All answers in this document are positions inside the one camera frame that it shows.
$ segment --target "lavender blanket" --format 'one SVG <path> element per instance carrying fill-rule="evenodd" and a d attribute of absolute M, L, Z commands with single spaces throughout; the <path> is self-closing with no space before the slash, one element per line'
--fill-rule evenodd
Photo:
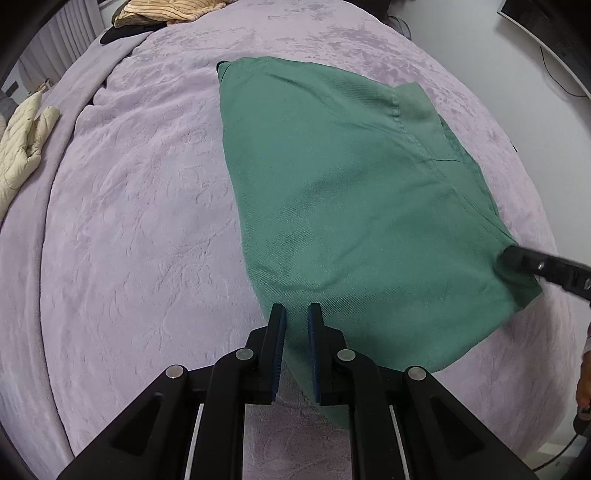
<path fill-rule="evenodd" d="M 221 60 L 270 55 L 418 82 L 480 164 L 514 238 L 556 250 L 490 113 L 357 7 L 240 0 L 144 38 L 93 44 L 55 87 L 47 104 L 63 117 L 0 230 L 0 421 L 40 480 L 167 365 L 210 365 L 265 323 L 224 162 Z M 544 294 L 437 374 L 520 455 L 556 428 L 576 374 L 567 297 Z M 289 372 L 277 403 L 249 408 L 246 423 L 245 478 L 350 478 L 347 433 Z"/>

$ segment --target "green cloth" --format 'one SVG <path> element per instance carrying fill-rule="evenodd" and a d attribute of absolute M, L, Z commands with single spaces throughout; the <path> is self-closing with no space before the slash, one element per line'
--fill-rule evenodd
<path fill-rule="evenodd" d="M 288 314 L 284 359 L 311 397 L 307 308 L 378 365 L 440 370 L 541 292 L 479 166 L 416 83 L 270 57 L 219 65 L 246 269 Z"/>

